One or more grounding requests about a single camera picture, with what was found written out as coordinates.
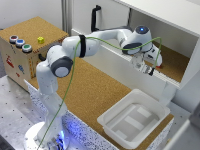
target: green wire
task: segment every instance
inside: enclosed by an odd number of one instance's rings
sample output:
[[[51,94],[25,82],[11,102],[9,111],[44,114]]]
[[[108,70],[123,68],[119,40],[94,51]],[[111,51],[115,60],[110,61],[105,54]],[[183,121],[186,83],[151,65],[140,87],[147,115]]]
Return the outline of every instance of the green wire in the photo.
[[[87,37],[86,39],[96,39],[96,40],[102,41],[102,42],[104,42],[104,43],[106,43],[106,44],[108,44],[108,45],[110,45],[110,46],[112,46],[112,47],[114,47],[114,48],[116,48],[116,49],[125,50],[125,51],[135,50],[135,49],[141,48],[141,47],[143,47],[143,46],[145,46],[145,45],[147,45],[147,44],[149,44],[149,43],[151,43],[151,42],[153,42],[153,41],[159,39],[159,40],[160,40],[159,51],[158,51],[158,54],[157,54],[157,57],[156,57],[156,61],[155,61],[154,65],[153,65],[153,68],[156,67],[157,60],[158,60],[158,56],[159,56],[159,54],[160,54],[160,49],[161,49],[161,45],[162,45],[162,39],[161,39],[160,37],[154,38],[154,39],[152,39],[151,41],[149,41],[149,42],[147,42],[147,43],[145,43],[145,44],[143,44],[143,45],[141,45],[141,46],[132,48],[132,49],[123,49],[123,48],[119,48],[119,47],[116,47],[116,46],[114,46],[114,45],[108,43],[107,41],[104,41],[104,40],[102,40],[102,39],[95,38],[95,37]],[[50,129],[51,125],[53,124],[55,118],[57,117],[58,113],[60,112],[60,109],[61,109],[61,107],[62,107],[62,105],[63,105],[63,103],[64,103],[64,101],[65,101],[65,98],[66,98],[66,96],[67,96],[67,93],[68,93],[68,91],[69,91],[69,87],[70,87],[70,85],[71,85],[71,82],[72,82],[73,76],[74,76],[75,60],[76,60],[76,51],[77,51],[77,49],[78,49],[78,45],[80,44],[80,42],[81,42],[81,41],[79,41],[79,42],[77,43],[76,48],[75,48],[74,63],[73,63],[73,68],[72,68],[72,75],[71,75],[71,79],[70,79],[69,85],[68,85],[68,87],[67,87],[67,90],[66,90],[66,92],[65,92],[65,95],[64,95],[64,97],[63,97],[62,103],[61,103],[61,105],[60,105],[60,107],[59,107],[57,113],[55,114],[53,120],[51,121],[49,127],[47,128],[47,131],[45,132],[45,134],[44,134],[44,136],[43,136],[43,138],[42,138],[42,141],[40,142],[40,145],[38,146],[37,150],[38,150],[38,149],[40,148],[40,146],[42,145],[42,142],[44,141],[44,138],[46,137],[47,132],[49,131],[49,129]]]

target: cardboard box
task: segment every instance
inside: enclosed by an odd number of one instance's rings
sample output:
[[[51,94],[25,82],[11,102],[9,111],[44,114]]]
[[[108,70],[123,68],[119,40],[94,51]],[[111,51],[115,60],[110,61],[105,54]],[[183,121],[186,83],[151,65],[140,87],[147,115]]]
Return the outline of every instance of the cardboard box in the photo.
[[[17,35],[32,46],[31,53],[23,53],[15,44],[10,44],[9,38]],[[15,82],[28,90],[24,79],[27,81],[36,76],[36,66],[41,61],[38,54],[46,57],[48,49],[53,45],[61,44],[68,34],[40,17],[35,17],[25,22],[0,31],[0,50],[6,74]],[[38,43],[38,37],[44,38],[44,43]]]

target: brown cork board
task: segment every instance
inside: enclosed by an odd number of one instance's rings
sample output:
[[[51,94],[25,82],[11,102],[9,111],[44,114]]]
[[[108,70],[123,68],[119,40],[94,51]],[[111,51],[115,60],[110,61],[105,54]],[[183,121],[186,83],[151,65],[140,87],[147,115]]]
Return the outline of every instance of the brown cork board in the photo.
[[[161,68],[156,67],[156,70],[178,82],[181,82],[190,58],[173,51],[164,45],[162,45],[161,48],[161,55],[163,58],[163,63]],[[149,62],[145,63],[149,66],[152,66],[152,64]]]
[[[68,36],[66,32],[40,17],[32,18],[0,31],[0,37],[7,42],[12,35],[17,35],[19,39],[25,40],[26,44],[30,44],[33,52],[37,52],[40,48]],[[39,44],[38,37],[43,37],[45,42]]]
[[[64,96],[69,80],[70,75],[65,78],[58,78],[59,89],[57,93],[61,98]],[[36,78],[33,78],[29,82],[34,87],[38,88]],[[102,126],[97,122],[97,118],[130,91],[131,89],[107,74],[101,72],[84,60],[77,58],[74,79],[65,103],[68,109],[86,124],[119,149],[124,149],[104,133]],[[167,116],[137,150],[146,149],[172,119],[172,115]]]

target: clear plastic container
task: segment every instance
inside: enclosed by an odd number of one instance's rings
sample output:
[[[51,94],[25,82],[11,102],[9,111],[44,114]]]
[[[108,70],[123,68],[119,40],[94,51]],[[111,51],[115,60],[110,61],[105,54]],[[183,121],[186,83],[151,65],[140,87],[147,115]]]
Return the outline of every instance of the clear plastic container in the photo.
[[[170,113],[169,108],[135,89],[97,121],[105,133],[126,149],[135,149]]]

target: white robotic arm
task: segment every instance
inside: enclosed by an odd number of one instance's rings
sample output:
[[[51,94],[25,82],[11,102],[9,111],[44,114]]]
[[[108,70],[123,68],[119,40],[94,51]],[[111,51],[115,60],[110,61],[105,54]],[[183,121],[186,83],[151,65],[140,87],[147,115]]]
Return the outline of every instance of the white robotic arm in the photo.
[[[134,32],[132,32],[129,27],[96,31],[85,37],[95,37],[102,40],[116,39],[123,49],[136,48],[149,42],[152,39],[150,30],[145,26],[138,26]],[[50,122],[52,121],[62,102],[62,99],[56,93],[58,89],[57,77],[62,78],[70,73],[71,67],[73,65],[76,45],[79,41],[79,36],[72,36],[64,39],[62,46],[57,45],[51,47],[47,53],[46,60],[37,65],[36,76],[39,84],[40,99],[48,109],[45,124],[40,129],[36,137],[36,140],[39,142],[42,141],[42,138],[50,125]],[[100,48],[100,41],[97,39],[86,39],[85,44],[86,57],[95,55]],[[150,42],[149,44],[139,49],[129,51],[122,50],[122,52],[127,55],[141,55],[142,59],[143,57],[146,57],[151,61],[155,61],[159,49]],[[76,57],[80,57],[80,55],[81,44],[78,45]],[[157,66],[160,66],[161,63],[162,57],[159,54]],[[59,111],[54,123],[52,124],[52,127],[49,129],[45,139],[43,140],[42,145],[44,147],[47,146],[48,143],[52,141],[52,139],[56,139],[56,136],[59,135],[63,130],[61,125],[61,117],[66,113],[66,111],[67,107],[64,104],[61,107],[61,110]]]

